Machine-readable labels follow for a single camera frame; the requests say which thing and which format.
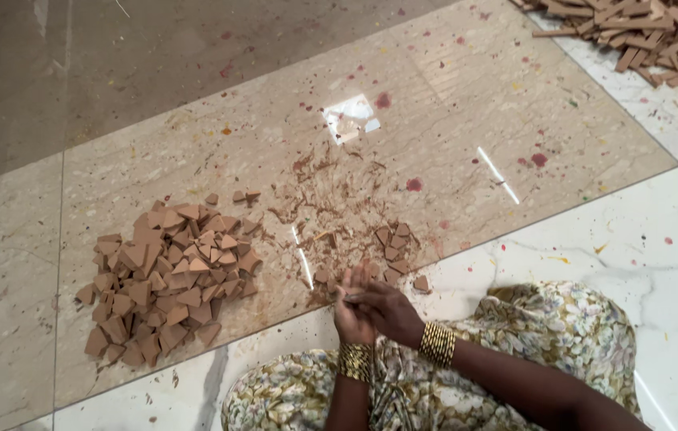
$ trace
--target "woman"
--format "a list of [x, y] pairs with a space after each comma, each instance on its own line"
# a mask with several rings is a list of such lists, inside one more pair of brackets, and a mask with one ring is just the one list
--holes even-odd
[[249, 371], [230, 389], [222, 426], [648, 429], [638, 418], [634, 331], [582, 285], [490, 289], [471, 317], [435, 324], [359, 266], [345, 273], [334, 323], [338, 351]]

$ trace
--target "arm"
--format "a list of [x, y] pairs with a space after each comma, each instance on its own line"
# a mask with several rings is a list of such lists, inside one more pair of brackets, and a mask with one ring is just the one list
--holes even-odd
[[[387, 337], [412, 349], [421, 346], [425, 324], [400, 291], [372, 281], [366, 293], [350, 295], [344, 301], [356, 304]], [[616, 402], [554, 368], [459, 339], [451, 366], [527, 419], [552, 431], [648, 429]]]
[[[376, 338], [376, 330], [368, 316], [359, 310], [352, 310], [344, 302], [346, 291], [367, 283], [369, 279], [370, 273], [365, 270], [364, 265], [358, 265], [352, 271], [349, 269], [345, 271], [342, 286], [336, 289], [334, 325], [339, 333], [339, 341], [342, 345], [354, 344], [372, 347]], [[342, 353], [340, 353], [340, 369], [341, 362]], [[367, 382], [347, 377], [341, 373], [337, 374], [325, 429], [327, 431], [368, 429], [368, 389], [369, 384]]]

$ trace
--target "gold bangle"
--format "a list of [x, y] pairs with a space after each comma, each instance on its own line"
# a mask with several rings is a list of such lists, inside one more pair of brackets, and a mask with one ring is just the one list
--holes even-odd
[[370, 344], [342, 344], [339, 346], [339, 374], [369, 383], [371, 381]]
[[453, 350], [456, 348], [456, 336], [439, 327], [427, 322], [424, 327], [424, 336], [421, 337], [419, 352], [430, 362], [440, 367], [450, 367], [453, 361]]

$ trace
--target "floor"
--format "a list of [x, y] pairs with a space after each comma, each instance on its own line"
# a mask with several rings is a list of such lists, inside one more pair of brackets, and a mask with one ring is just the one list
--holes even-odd
[[[387, 220], [418, 239], [435, 293], [398, 284], [428, 318], [521, 281], [615, 299], [645, 420], [678, 429], [678, 89], [533, 39], [554, 23], [510, 2], [120, 6], [0, 0], [0, 430], [219, 428], [242, 372], [336, 346], [296, 242], [341, 231], [305, 249], [337, 271], [374, 258]], [[343, 120], [347, 101], [364, 113]], [[257, 204], [220, 207], [267, 232], [260, 292], [225, 309], [215, 349], [157, 371], [83, 354], [72, 299], [96, 237], [156, 199], [247, 188]]]

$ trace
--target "beige marble tile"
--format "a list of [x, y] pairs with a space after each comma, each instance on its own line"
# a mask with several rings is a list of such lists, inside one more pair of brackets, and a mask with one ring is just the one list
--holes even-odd
[[0, 429], [52, 409], [61, 163], [0, 176]]
[[[450, 12], [463, 15], [462, 5]], [[410, 224], [409, 259], [420, 267], [674, 165], [556, 46], [531, 39], [522, 15], [496, 8], [491, 19], [506, 24], [495, 34], [475, 32], [471, 46], [511, 42], [514, 48], [516, 39], [553, 65], [549, 71], [528, 72], [527, 64], [510, 59], [486, 63], [455, 49], [449, 64], [458, 70], [445, 61], [442, 69], [439, 61], [433, 67], [425, 51], [410, 51], [405, 41], [434, 25], [444, 33], [431, 34], [428, 43], [445, 48], [445, 34], [455, 38], [455, 24], [430, 14], [68, 151], [56, 405], [149, 372], [87, 358], [91, 309], [78, 310], [73, 296], [96, 274], [96, 237], [130, 236], [133, 220], [155, 199], [201, 202], [218, 192], [219, 210], [262, 221], [255, 238], [265, 260], [257, 274], [260, 292], [225, 305], [219, 345], [325, 304], [322, 292], [310, 294], [308, 272], [378, 259], [372, 232], [384, 221]], [[475, 61], [483, 61], [478, 69], [470, 66]], [[516, 91], [512, 82], [523, 87]], [[571, 91], [585, 91], [589, 99], [574, 110]], [[376, 106], [382, 93], [389, 107]], [[362, 94], [380, 129], [335, 145], [320, 108]], [[353, 131], [350, 122], [345, 117], [338, 124], [345, 137]], [[226, 127], [229, 135], [221, 133]], [[531, 159], [537, 152], [548, 159], [543, 168]], [[518, 164], [520, 158], [526, 163]], [[408, 191], [416, 178], [421, 191]], [[250, 209], [232, 205], [232, 192], [247, 188], [263, 191], [259, 201]], [[331, 230], [339, 232], [337, 250], [324, 239], [309, 241]], [[203, 350], [200, 343], [185, 346], [159, 359], [158, 367]]]

